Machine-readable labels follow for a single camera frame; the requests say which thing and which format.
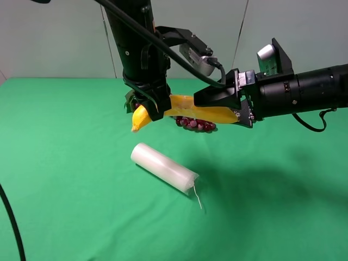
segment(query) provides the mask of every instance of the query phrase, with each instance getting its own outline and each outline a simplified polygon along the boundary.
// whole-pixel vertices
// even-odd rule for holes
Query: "red grapes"
[[[184,127],[185,129],[193,130],[193,131],[204,131],[211,132],[216,130],[216,124],[199,119],[192,119],[189,117],[175,116],[175,123],[179,127]]]

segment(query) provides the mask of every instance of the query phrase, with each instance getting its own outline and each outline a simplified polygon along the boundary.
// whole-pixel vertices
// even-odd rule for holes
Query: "black cable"
[[[167,54],[171,59],[176,61],[182,68],[190,72],[193,76],[197,77],[199,80],[210,84],[213,87],[223,88],[224,84],[218,83],[205,75],[201,74],[197,70],[195,70],[190,64],[188,64],[184,59],[182,59],[176,52],[174,52],[168,45],[162,42],[155,35],[151,34],[148,30],[146,30],[143,26],[138,24],[136,20],[132,19],[129,15],[127,15],[124,11],[118,8],[114,3],[110,0],[95,0],[97,3],[101,4],[103,7],[108,9],[113,15],[115,15],[119,20],[121,20],[126,26],[130,29],[138,33],[144,39],[155,45],[162,52]]]
[[[17,242],[18,251],[20,253],[21,261],[26,261],[26,254],[24,252],[24,247],[23,247],[23,242],[22,242],[20,230],[18,229],[15,215],[13,214],[10,202],[6,197],[5,191],[3,190],[1,184],[0,184],[0,196],[1,196],[2,202],[4,203],[7,214],[9,216],[9,219],[10,219],[10,222],[12,225],[12,229],[13,229],[13,233],[15,234],[15,238],[16,238],[16,242]]]
[[[321,118],[324,124],[324,127],[322,129],[317,129],[312,127],[311,125],[306,123],[303,119],[301,119],[296,113],[293,113],[293,117],[296,119],[296,121],[298,121],[300,124],[305,126],[307,129],[310,129],[311,131],[314,131],[314,132],[323,132],[326,129],[326,121],[324,119],[324,116],[326,113],[329,113],[330,111],[336,111],[336,109],[323,110],[319,113],[319,117]]]
[[[223,68],[223,65],[219,63],[218,59],[216,57],[211,57],[207,59],[208,64],[211,66],[218,68],[221,71],[221,83],[223,85],[226,85],[226,72],[225,69]]]

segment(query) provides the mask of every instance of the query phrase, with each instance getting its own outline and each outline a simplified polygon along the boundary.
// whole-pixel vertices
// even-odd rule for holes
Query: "green table surface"
[[[197,80],[169,80],[192,95]],[[314,133],[292,116],[195,133],[171,118],[131,132],[121,79],[0,87],[0,182],[28,260],[347,260],[348,110]],[[303,114],[321,126],[318,112]],[[131,160],[144,142],[197,172],[197,199]],[[19,260],[0,204],[0,260]]]

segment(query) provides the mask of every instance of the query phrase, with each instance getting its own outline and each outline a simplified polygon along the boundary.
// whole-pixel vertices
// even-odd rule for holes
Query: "white cylinder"
[[[275,49],[273,45],[266,45],[260,51],[257,52],[257,55],[262,61],[270,59],[275,54]]]
[[[130,156],[132,161],[169,183],[181,192],[187,193],[195,184],[197,173],[177,164],[144,143],[139,143]]]

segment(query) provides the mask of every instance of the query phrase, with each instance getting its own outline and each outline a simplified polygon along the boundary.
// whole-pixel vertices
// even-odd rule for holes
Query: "banana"
[[[233,111],[226,107],[196,107],[194,98],[185,95],[170,96],[172,108],[164,116],[185,116],[214,123],[235,123],[238,121]],[[137,132],[151,122],[144,106],[139,106],[132,117],[132,132]]]

